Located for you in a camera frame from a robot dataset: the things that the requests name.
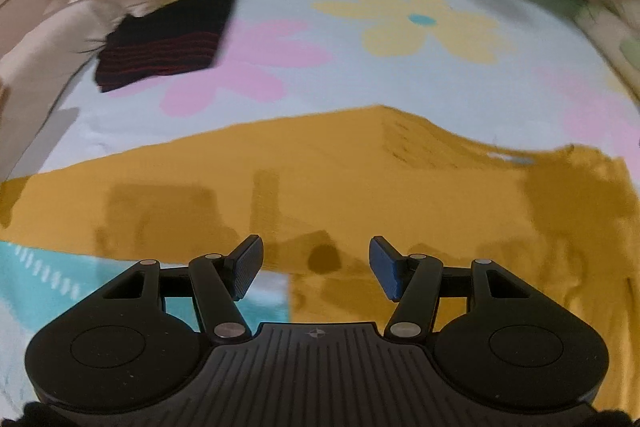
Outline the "folded dark striped garment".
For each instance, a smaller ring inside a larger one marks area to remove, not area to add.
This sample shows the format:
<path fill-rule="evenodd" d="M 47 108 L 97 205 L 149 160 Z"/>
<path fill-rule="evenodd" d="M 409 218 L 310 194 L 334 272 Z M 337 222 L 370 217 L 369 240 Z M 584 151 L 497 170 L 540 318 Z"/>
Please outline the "folded dark striped garment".
<path fill-rule="evenodd" d="M 145 16 L 126 16 L 98 55 L 96 85 L 105 93 L 212 66 L 235 2 L 178 0 Z"/>

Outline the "floral white rolled duvet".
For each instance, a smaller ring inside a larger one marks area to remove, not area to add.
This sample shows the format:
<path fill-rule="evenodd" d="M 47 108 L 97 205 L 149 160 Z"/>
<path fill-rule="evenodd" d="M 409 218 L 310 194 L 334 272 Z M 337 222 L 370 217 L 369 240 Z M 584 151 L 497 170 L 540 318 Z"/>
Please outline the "floral white rolled duvet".
<path fill-rule="evenodd" d="M 639 0 L 589 3 L 575 17 L 577 26 L 639 96 Z"/>

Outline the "grey white pillow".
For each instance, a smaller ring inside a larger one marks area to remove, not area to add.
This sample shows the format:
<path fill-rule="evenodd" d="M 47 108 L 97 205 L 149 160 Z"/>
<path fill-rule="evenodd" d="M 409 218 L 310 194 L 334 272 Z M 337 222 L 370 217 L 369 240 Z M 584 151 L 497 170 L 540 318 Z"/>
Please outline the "grey white pillow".
<path fill-rule="evenodd" d="M 160 0 L 56 0 L 55 9 L 1 59 L 1 178 L 6 179 L 75 72 L 128 15 Z"/>

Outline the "mustard yellow knit sweater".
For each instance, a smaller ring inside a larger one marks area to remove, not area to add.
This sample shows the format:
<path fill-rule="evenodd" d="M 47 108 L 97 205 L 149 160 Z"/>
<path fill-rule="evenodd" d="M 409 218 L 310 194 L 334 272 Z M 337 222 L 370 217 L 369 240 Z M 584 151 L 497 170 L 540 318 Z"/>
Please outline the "mustard yellow knit sweater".
<path fill-rule="evenodd" d="M 452 265 L 494 259 L 603 336 L 605 409 L 639 410 L 639 199 L 625 163 L 473 142 L 384 106 L 258 121 L 6 181 L 1 388 L 32 397 L 30 335 L 128 260 L 180 265 L 262 236 L 285 291 L 248 321 L 386 321 L 371 237 Z"/>

